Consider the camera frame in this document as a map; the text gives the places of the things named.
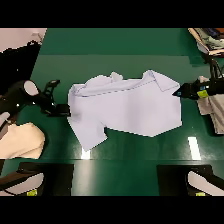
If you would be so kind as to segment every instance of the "green table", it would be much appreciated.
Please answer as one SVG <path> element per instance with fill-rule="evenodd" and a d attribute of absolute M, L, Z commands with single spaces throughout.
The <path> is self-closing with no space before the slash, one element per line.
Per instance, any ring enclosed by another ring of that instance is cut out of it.
<path fill-rule="evenodd" d="M 31 79 L 42 89 L 49 80 L 60 79 L 54 98 L 57 103 L 65 103 L 73 83 L 85 83 L 99 74 L 110 75 L 112 71 L 122 74 L 125 79 L 141 78 L 148 69 L 180 84 L 194 81 L 200 75 L 210 76 L 209 66 L 203 63 L 195 40 L 186 28 L 49 28 Z M 190 162 L 188 137 L 197 138 L 204 163 L 223 160 L 224 138 L 214 134 L 210 118 L 199 114 L 194 101 L 182 99 L 181 105 L 182 127 L 154 138 L 108 129 L 108 139 L 91 150 L 91 159 L 95 161 L 90 163 L 132 161 L 130 164 L 142 162 L 152 167 L 159 161 Z M 17 123 L 26 122 L 33 122 L 46 135 L 41 161 L 74 163 L 81 158 L 81 146 L 66 118 L 47 118 L 33 106 L 19 115 Z M 4 167 L 10 167 L 13 161 L 6 161 Z"/>

